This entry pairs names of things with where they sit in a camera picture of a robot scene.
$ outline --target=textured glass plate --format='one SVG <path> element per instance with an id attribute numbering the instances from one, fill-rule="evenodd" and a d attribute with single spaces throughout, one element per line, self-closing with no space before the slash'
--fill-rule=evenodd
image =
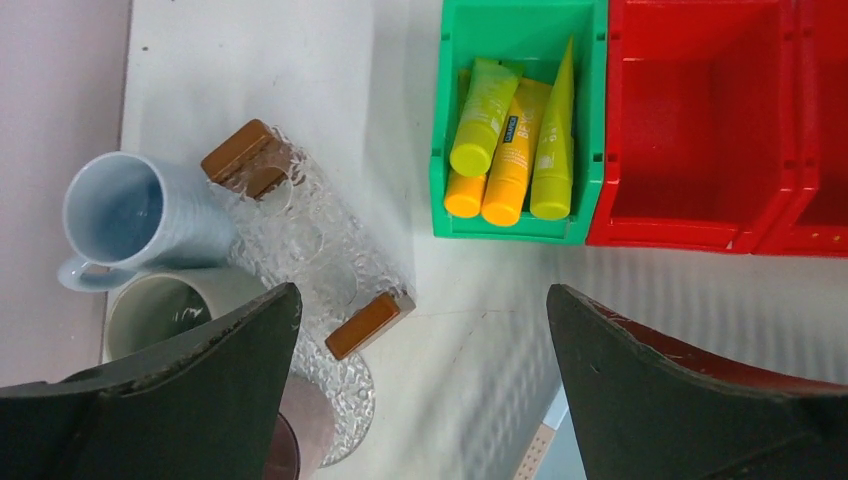
<path id="1" fill-rule="evenodd" d="M 321 168 L 302 150 L 292 151 L 289 180 L 259 202 L 216 184 L 210 187 L 241 235 L 231 263 L 268 287 L 294 282 L 301 292 L 301 332 L 291 370 L 319 385 L 335 409 L 336 436 L 324 459 L 327 466 L 362 442 L 374 418 L 375 392 L 362 357 L 336 361 L 324 339 L 380 293 L 413 292 Z"/>

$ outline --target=mug handle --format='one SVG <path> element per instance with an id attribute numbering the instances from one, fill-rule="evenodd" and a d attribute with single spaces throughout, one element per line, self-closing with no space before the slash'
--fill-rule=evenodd
<path id="1" fill-rule="evenodd" d="M 95 263 L 80 256 L 71 257 L 59 267 L 56 277 L 59 283 L 71 290 L 96 293 L 118 288 L 135 276 L 135 272 L 116 268 L 107 273 L 85 273 L 92 265 Z"/>

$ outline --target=light blue mug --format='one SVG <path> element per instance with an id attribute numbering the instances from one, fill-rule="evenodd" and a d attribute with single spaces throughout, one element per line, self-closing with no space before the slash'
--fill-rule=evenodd
<path id="1" fill-rule="evenodd" d="M 140 271 L 221 265 L 236 236 L 199 165 L 127 152 L 103 154 L 77 172 L 62 221 L 77 256 L 57 276 L 80 292 L 111 290 Z M 86 272 L 94 265 L 110 270 Z"/>

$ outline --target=red storage bin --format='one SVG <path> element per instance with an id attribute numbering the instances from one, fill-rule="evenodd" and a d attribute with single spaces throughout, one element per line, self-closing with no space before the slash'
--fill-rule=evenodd
<path id="1" fill-rule="evenodd" d="M 848 256 L 848 0 L 799 0 L 804 173 L 757 253 Z"/>
<path id="2" fill-rule="evenodd" d="M 746 253 L 797 186 L 791 0 L 611 0 L 590 245 Z"/>

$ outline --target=white table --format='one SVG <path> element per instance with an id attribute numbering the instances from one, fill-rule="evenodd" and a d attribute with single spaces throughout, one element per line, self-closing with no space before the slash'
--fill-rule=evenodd
<path id="1" fill-rule="evenodd" d="M 122 148 L 196 164 L 247 120 L 276 124 L 415 279 L 416 312 L 364 352 L 371 430 L 317 478 L 511 477 L 558 381 L 554 282 L 731 358 L 848 382 L 848 262 L 434 238 L 440 15 L 438 0 L 135 2 Z"/>

